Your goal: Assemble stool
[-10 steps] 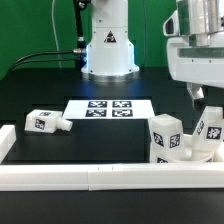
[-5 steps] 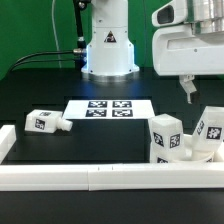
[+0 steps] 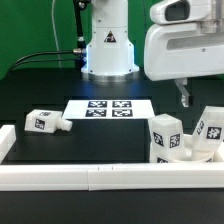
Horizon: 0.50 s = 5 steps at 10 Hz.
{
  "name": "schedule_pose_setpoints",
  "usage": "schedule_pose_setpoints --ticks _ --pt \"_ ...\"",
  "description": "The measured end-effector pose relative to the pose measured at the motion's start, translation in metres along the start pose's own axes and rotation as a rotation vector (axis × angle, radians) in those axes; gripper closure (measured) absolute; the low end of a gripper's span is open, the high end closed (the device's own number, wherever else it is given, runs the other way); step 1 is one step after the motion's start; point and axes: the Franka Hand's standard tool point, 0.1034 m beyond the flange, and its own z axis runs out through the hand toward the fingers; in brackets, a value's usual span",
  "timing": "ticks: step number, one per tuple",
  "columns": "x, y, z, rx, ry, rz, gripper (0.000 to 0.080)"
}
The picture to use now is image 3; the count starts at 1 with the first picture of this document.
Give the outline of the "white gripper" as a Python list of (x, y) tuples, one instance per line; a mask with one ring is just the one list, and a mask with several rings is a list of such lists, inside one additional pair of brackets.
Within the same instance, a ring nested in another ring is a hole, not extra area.
[(203, 34), (196, 22), (153, 25), (145, 39), (144, 71), (152, 81), (176, 79), (188, 107), (187, 80), (181, 78), (224, 74), (224, 33)]

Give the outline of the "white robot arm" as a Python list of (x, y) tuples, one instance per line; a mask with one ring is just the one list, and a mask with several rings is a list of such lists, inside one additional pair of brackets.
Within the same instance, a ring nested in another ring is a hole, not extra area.
[[(83, 76), (119, 82), (139, 71), (128, 38), (128, 1), (92, 0), (92, 39)], [(190, 104), (191, 77), (224, 74), (224, 0), (162, 0), (150, 8), (154, 24), (144, 44), (144, 72), (152, 81), (169, 80)]]

